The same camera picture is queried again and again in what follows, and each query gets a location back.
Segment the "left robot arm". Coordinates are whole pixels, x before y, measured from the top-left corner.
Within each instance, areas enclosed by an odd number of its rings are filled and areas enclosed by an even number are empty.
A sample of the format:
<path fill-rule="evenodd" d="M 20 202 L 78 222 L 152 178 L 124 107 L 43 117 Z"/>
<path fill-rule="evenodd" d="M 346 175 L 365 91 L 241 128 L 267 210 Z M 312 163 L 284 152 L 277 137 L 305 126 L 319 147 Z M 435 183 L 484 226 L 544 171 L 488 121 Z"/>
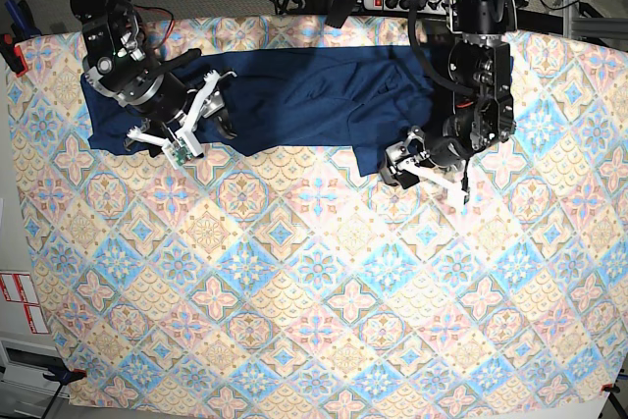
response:
<path fill-rule="evenodd" d="M 423 180 L 446 191 L 448 203 L 462 208 L 469 181 L 454 183 L 446 172 L 467 175 L 472 158 L 515 133 L 510 46 L 503 37 L 517 27 L 515 0 L 445 0 L 447 29 L 454 43 L 447 73 L 439 73 L 419 45 L 417 15 L 428 0 L 409 0 L 408 38 L 427 76 L 452 94 L 451 112 L 439 131 L 412 126 L 389 146 L 380 167 L 385 184 L 409 188 Z"/>

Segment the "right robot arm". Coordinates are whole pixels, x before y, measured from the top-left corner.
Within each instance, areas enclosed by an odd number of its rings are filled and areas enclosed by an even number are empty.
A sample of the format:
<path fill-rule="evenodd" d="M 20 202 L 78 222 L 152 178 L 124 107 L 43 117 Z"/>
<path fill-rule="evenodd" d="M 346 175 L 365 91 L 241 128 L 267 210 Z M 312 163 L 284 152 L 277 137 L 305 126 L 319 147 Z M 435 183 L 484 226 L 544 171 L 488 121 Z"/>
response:
<path fill-rule="evenodd" d="M 221 93 L 228 74 L 209 70 L 195 85 L 175 74 L 200 60 L 199 49 L 160 59 L 132 0 L 70 0 L 70 5 L 81 24 L 84 80 L 123 111 L 120 118 L 92 122 L 91 147 L 114 155 L 149 149 L 186 161 L 203 154 L 197 130 L 203 121 L 212 122 L 221 137 L 236 138 Z"/>

